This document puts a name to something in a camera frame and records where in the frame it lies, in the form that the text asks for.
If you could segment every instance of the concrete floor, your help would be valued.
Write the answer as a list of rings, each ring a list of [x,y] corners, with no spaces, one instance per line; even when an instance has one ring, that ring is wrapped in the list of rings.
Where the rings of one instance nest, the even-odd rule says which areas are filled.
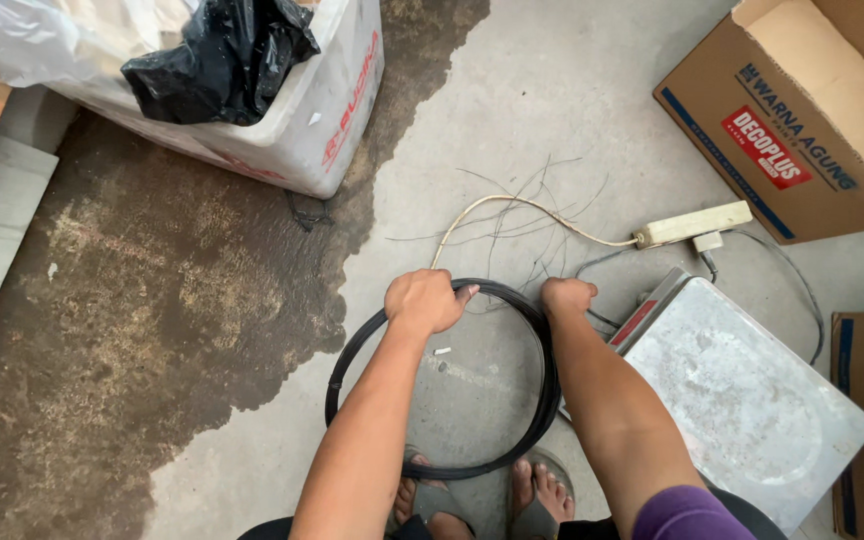
[[[326,385],[341,343],[381,307],[393,277],[431,262],[436,234],[455,215],[499,191],[459,168],[516,192],[547,163],[570,160],[548,167],[537,199],[569,215],[601,190],[574,219],[608,240],[737,200],[651,97],[733,3],[384,4],[388,63],[375,113],[330,203],[335,225],[310,234],[289,223],[280,190],[86,119],[60,154],[54,193],[0,295],[0,537],[234,537],[290,515],[325,431]],[[99,173],[71,164],[93,151],[89,145],[112,147],[117,161],[90,161],[104,164]],[[166,187],[149,184],[166,178],[173,178]],[[179,180],[188,194],[177,194]],[[524,193],[538,189],[533,181]],[[471,217],[502,208],[497,202]],[[440,266],[456,277],[527,284],[534,297],[546,273],[572,275],[610,251],[547,221],[526,225],[539,217],[533,209],[508,213],[509,237],[494,246],[487,235],[495,221],[463,227]],[[747,229],[766,236],[758,223]],[[864,311],[864,233],[787,252],[825,320]],[[66,280],[58,289],[45,276],[57,258],[55,280]],[[735,237],[716,261],[720,289],[809,358],[816,328],[785,263]],[[61,274],[76,264],[92,270]],[[623,319],[674,265],[703,270],[685,246],[672,246],[584,277],[599,286],[601,312]],[[459,325],[435,336],[419,370],[409,439],[438,464],[486,460],[521,436],[532,413],[535,345],[514,313],[487,307],[475,300]],[[100,314],[79,319],[91,311]],[[287,320],[276,316],[287,312]],[[825,345],[817,369],[828,375]],[[452,352],[431,356],[444,346]],[[63,379],[81,377],[72,389],[94,399],[71,390],[53,398],[33,384],[25,401],[11,401],[23,381],[55,386],[48,380],[61,380],[63,365],[99,354],[108,374],[93,366],[94,374],[74,369],[75,378]],[[163,364],[154,364],[156,378],[128,371],[151,361]],[[22,376],[6,378],[9,369]],[[163,392],[169,399],[153,399]],[[89,422],[70,420],[84,411],[94,412]],[[86,444],[99,439],[104,444]],[[569,467],[578,517],[608,515],[568,424],[557,421],[541,444]],[[452,489],[481,537],[501,536],[503,473]],[[830,529],[826,500],[795,538],[832,537]]]

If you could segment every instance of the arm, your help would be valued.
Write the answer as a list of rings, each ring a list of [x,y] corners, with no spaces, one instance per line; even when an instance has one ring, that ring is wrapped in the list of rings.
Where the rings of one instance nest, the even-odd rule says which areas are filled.
[[[382,537],[426,341],[454,325],[478,291],[453,293],[450,280],[448,270],[419,270],[389,286],[388,328],[318,445],[290,538]]]
[[[668,487],[705,488],[686,443],[649,383],[595,333],[585,313],[597,293],[550,278],[542,300],[572,425],[622,538],[642,506]]]

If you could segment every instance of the flip-flop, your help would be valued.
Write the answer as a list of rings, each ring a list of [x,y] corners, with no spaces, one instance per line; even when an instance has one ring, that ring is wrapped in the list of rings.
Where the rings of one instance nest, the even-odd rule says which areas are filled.
[[[422,452],[418,448],[410,444],[405,445],[406,461],[411,461],[416,455],[421,453]],[[428,485],[418,480],[415,480],[414,482],[415,498],[412,499],[413,515],[418,514],[418,517],[421,518],[422,522],[428,525],[429,519],[431,519],[436,512],[451,514],[465,522],[468,526],[468,530],[472,531],[472,536],[475,536],[475,531],[473,530],[473,526],[469,524],[469,517],[466,515],[466,511],[462,509],[462,506],[459,505],[459,502],[456,501],[455,497],[452,497],[452,493],[448,489]],[[396,509],[395,506],[393,506],[389,512],[389,521],[386,521],[385,534],[392,534],[398,531],[401,527],[402,524],[396,519]]]
[[[523,458],[528,460],[533,467],[537,463],[544,464],[548,471],[555,475],[556,480],[565,485],[565,493],[570,495],[572,500],[575,501],[575,490],[572,489],[572,480],[569,478],[566,466],[563,465],[562,461],[554,453],[544,448],[533,447],[525,453]],[[533,489],[532,502],[529,502],[517,516],[513,516],[514,499],[512,495],[512,482],[514,478],[512,467],[515,466],[515,463],[512,463],[509,468],[509,497],[507,506],[509,540],[528,540],[536,536],[545,540],[556,540],[559,536],[559,522],[555,521],[552,514],[539,502],[539,497],[535,496],[539,488],[536,486],[534,473],[530,478]]]

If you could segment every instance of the black plastic bag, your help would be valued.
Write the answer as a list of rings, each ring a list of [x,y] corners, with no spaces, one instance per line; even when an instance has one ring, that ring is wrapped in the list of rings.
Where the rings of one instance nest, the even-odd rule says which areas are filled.
[[[202,0],[174,49],[122,66],[142,115],[173,124],[258,123],[289,68],[322,52],[292,0]]]

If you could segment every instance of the hand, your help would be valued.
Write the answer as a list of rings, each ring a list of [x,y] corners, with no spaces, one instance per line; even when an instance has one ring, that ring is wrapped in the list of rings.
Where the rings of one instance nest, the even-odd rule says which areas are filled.
[[[426,338],[452,327],[479,291],[467,285],[452,292],[449,270],[416,270],[396,277],[385,293],[389,326],[408,328]]]
[[[598,287],[575,277],[549,277],[542,284],[542,303],[549,317],[582,314],[593,304]]]

